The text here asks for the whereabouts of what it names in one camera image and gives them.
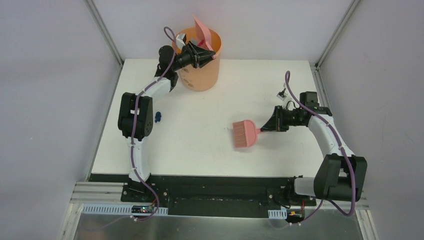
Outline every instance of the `white tabletop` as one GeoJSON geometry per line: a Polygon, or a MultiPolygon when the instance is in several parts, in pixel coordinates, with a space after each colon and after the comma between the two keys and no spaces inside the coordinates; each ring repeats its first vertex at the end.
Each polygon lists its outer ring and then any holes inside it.
{"type": "MultiPolygon", "coordinates": [[[[128,174],[130,158],[118,129],[124,92],[148,85],[157,59],[126,59],[94,160],[94,174],[128,174]]],[[[284,74],[291,71],[290,87],[316,91],[307,61],[225,60],[214,87],[194,92],[177,86],[153,106],[161,112],[149,136],[149,162],[155,175],[314,177],[323,160],[314,135],[305,126],[287,132],[265,132],[250,148],[234,148],[232,123],[250,119],[258,128],[271,117],[283,90],[284,74]]]]}

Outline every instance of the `white wall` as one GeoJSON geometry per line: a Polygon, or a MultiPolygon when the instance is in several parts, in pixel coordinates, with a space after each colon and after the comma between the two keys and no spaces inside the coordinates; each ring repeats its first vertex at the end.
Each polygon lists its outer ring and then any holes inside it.
{"type": "Polygon", "coordinates": [[[84,1],[0,3],[0,239],[52,240],[118,66],[84,1]]]}
{"type": "Polygon", "coordinates": [[[365,0],[321,69],[380,239],[423,239],[424,1],[365,0]]]}
{"type": "Polygon", "coordinates": [[[220,34],[222,58],[316,62],[351,0],[95,0],[125,58],[158,57],[162,29],[194,26],[220,34]]]}

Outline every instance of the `small blue toy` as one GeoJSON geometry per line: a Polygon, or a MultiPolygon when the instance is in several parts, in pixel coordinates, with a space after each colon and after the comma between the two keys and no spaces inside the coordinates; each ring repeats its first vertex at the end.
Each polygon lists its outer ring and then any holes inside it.
{"type": "Polygon", "coordinates": [[[160,122],[161,121],[161,118],[162,118],[161,112],[160,111],[156,112],[156,115],[154,116],[154,122],[155,123],[160,122]]]}

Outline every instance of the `pink brush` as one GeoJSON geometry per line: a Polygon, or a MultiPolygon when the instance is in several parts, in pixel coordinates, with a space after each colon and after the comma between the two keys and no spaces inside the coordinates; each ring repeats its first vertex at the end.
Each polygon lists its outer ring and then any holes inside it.
{"type": "Polygon", "coordinates": [[[260,128],[251,120],[243,120],[232,123],[236,148],[246,148],[255,145],[258,134],[262,133],[260,128]]]}

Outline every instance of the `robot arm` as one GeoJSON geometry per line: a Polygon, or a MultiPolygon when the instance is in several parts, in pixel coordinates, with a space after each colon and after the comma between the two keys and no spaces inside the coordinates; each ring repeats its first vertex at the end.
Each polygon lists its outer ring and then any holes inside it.
{"type": "MultiPolygon", "coordinates": [[[[338,133],[330,109],[321,107],[318,104],[316,92],[307,91],[301,93],[300,102],[327,120],[338,133]]],[[[327,124],[305,109],[295,108],[293,110],[288,110],[283,106],[275,106],[271,118],[261,128],[261,131],[286,132],[289,130],[290,126],[306,126],[310,129],[321,149],[323,162],[315,177],[295,177],[289,181],[288,186],[291,192],[286,192],[285,198],[288,198],[289,195],[292,197],[294,195],[299,195],[312,196],[323,200],[350,202],[352,200],[352,185],[349,169],[339,149],[336,137],[327,124]],[[341,170],[346,173],[346,176],[340,176],[341,170]]],[[[364,185],[367,161],[363,157],[355,156],[346,146],[343,139],[340,138],[340,140],[353,167],[356,185],[355,200],[358,201],[361,198],[364,185]]]]}
{"type": "Polygon", "coordinates": [[[203,49],[188,42],[171,62],[174,50],[171,46],[163,46],[159,50],[159,64],[153,81],[137,94],[125,92],[121,98],[119,109],[118,128],[126,138],[129,154],[132,154],[134,169],[129,173],[132,181],[140,182],[138,175],[143,181],[150,176],[150,166],[147,154],[148,136],[153,128],[153,103],[172,91],[177,84],[177,71],[185,66],[192,65],[194,68],[202,68],[213,60],[214,51],[203,49]],[[138,107],[135,109],[137,95],[138,107]],[[134,126],[134,114],[137,114],[134,126]],[[132,132],[135,127],[134,144],[132,144],[132,132]]]}

